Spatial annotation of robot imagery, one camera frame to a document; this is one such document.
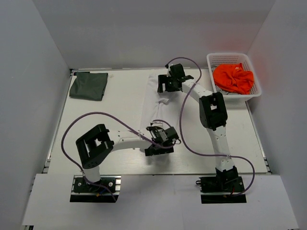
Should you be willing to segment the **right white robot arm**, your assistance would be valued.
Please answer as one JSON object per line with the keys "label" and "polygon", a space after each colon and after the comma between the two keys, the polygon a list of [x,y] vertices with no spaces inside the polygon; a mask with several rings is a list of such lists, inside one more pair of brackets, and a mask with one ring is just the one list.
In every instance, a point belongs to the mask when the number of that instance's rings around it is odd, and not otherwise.
{"label": "right white robot arm", "polygon": [[223,95],[212,92],[186,75],[181,64],[166,65],[167,74],[158,76],[158,93],[178,92],[193,98],[199,104],[200,122],[211,138],[215,157],[216,176],[200,179],[204,192],[236,192],[238,172],[230,156],[226,137],[228,119]]}

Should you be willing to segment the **white t-shirt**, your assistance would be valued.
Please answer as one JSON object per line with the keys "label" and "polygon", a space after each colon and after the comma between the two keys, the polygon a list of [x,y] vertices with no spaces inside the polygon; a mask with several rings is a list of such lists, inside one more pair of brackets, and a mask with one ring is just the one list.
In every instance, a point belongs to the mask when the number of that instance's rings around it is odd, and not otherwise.
{"label": "white t-shirt", "polygon": [[160,119],[178,128],[181,100],[179,92],[158,93],[158,74],[149,75],[142,108],[141,128]]}

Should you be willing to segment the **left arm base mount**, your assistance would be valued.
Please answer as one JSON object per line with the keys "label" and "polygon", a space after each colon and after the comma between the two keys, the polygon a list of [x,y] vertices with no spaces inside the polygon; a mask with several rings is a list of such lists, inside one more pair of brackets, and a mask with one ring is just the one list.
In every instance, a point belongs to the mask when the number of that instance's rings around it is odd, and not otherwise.
{"label": "left arm base mount", "polygon": [[70,202],[71,203],[115,203],[119,197],[121,176],[101,176],[100,184],[104,187],[88,184],[80,176],[74,176],[72,181]]}

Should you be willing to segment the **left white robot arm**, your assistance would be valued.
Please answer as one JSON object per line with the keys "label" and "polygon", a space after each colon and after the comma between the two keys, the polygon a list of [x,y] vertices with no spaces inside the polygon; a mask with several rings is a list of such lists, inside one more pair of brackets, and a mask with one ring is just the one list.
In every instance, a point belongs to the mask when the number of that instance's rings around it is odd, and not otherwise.
{"label": "left white robot arm", "polygon": [[174,151],[179,140],[174,127],[148,126],[137,131],[112,131],[99,124],[76,140],[76,147],[90,191],[101,187],[99,165],[113,151],[140,149],[146,156],[168,154]]}

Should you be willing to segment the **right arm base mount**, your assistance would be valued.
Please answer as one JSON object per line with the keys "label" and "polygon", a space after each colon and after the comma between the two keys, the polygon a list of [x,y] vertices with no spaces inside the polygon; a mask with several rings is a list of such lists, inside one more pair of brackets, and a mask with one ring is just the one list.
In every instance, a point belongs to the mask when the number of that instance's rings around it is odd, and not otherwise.
{"label": "right arm base mount", "polygon": [[242,177],[226,183],[221,187],[215,176],[200,177],[195,184],[201,189],[202,204],[243,204],[246,195],[237,195],[245,190]]}

